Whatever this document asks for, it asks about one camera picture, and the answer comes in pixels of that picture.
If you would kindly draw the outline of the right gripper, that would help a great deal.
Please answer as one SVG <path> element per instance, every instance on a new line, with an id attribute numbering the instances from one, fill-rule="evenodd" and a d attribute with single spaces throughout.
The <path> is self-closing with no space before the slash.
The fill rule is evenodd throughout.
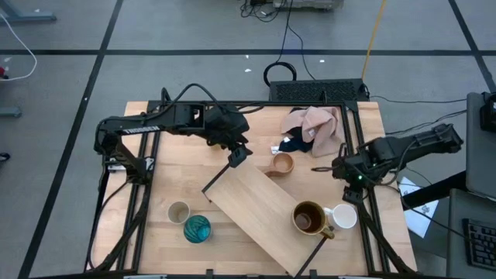
<path id="1" fill-rule="evenodd" d="M 343 190 L 343 200 L 353 205 L 359 205 L 367 197 L 367 195 L 363 195 L 363 191 L 367 188 L 367 182 L 354 165 L 356 159 L 360 159 L 360 156 L 358 154 L 349 155 L 346 143 L 341 143 L 338 156 L 332 160 L 331 167 L 313 167 L 311 171 L 332 171 L 332 176 L 335 179 L 344 180 L 348 184 Z"/>

